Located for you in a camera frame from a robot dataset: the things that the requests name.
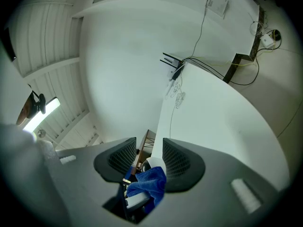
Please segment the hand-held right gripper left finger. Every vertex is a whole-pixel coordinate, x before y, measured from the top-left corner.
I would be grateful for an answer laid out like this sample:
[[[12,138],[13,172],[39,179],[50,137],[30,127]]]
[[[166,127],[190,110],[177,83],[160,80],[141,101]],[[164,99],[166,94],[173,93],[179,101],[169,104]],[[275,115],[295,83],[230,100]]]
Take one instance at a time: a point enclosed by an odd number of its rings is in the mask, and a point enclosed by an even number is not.
[[[135,137],[67,150],[47,147],[47,167],[71,227],[133,227],[123,178],[135,157]]]

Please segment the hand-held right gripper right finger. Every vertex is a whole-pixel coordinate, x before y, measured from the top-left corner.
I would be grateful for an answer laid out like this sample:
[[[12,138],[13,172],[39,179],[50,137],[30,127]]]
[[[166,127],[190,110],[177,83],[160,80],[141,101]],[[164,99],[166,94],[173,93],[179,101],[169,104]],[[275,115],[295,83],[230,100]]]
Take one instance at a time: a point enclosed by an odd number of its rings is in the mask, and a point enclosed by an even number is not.
[[[167,183],[143,227],[251,227],[279,198],[264,177],[226,153],[163,139]]]

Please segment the blue cloth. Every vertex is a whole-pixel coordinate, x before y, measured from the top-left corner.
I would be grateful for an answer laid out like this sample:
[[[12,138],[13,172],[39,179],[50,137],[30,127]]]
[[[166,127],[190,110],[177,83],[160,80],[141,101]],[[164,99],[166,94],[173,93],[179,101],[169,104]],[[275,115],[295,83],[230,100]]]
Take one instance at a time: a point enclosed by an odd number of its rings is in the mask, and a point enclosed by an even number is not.
[[[133,197],[142,192],[148,194],[153,202],[147,204],[144,212],[149,214],[163,199],[167,178],[160,166],[153,167],[135,176],[137,182],[133,182],[127,187],[126,195],[127,197]]]

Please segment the wooden desk with black legs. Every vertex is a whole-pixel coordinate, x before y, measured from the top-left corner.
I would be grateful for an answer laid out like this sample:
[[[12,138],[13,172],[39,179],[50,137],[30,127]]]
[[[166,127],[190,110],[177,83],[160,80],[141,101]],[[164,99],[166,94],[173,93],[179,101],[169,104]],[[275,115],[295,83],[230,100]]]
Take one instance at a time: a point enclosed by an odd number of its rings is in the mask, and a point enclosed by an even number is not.
[[[139,172],[143,162],[151,156],[155,138],[156,133],[151,130],[147,130],[140,143],[140,146],[137,148],[137,155],[132,165],[131,175],[135,175],[137,172]]]

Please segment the white standing desk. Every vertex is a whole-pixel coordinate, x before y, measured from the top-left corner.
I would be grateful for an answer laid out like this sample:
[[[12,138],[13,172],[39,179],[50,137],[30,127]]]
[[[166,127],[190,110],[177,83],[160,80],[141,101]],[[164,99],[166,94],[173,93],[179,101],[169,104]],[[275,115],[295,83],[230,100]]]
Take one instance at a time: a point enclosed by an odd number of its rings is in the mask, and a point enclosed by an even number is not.
[[[290,184],[286,157],[258,110],[237,90],[186,63],[177,96],[165,95],[152,156],[162,156],[164,138],[229,154],[268,180],[277,190]]]

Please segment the long ceiling lamp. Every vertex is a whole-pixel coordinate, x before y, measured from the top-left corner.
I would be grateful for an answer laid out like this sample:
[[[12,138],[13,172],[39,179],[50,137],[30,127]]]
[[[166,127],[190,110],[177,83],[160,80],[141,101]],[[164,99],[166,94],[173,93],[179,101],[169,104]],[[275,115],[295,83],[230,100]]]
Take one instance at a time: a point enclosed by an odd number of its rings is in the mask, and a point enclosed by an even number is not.
[[[24,131],[33,133],[40,123],[48,117],[54,110],[60,106],[60,101],[57,97],[54,97],[46,104],[45,113],[38,112],[33,119],[31,119],[27,125],[23,128]]]

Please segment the white router with black antennas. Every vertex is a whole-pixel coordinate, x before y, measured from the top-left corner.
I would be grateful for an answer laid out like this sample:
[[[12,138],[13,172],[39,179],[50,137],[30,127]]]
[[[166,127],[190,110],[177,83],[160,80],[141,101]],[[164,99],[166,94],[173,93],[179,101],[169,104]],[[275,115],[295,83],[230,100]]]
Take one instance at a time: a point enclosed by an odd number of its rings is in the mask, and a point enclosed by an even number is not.
[[[163,59],[160,59],[160,62],[169,66],[167,77],[171,80],[176,80],[185,66],[185,59],[180,60],[164,52],[162,54],[163,54]]]

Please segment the white square floor adapter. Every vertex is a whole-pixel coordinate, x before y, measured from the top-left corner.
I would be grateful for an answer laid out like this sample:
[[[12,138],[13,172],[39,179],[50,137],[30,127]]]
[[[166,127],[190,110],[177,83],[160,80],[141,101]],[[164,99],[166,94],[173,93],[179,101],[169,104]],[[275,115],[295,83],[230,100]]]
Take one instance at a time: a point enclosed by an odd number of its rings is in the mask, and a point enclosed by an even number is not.
[[[275,47],[275,40],[268,34],[261,36],[260,41],[265,49],[273,49]]]

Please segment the white wall box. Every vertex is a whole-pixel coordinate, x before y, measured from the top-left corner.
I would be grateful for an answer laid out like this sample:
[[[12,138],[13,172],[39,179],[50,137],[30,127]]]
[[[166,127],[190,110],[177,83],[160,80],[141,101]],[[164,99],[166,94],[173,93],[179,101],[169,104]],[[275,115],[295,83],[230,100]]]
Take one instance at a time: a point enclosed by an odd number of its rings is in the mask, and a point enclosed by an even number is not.
[[[221,18],[224,18],[226,9],[228,5],[228,0],[207,0],[206,8],[218,15]]]

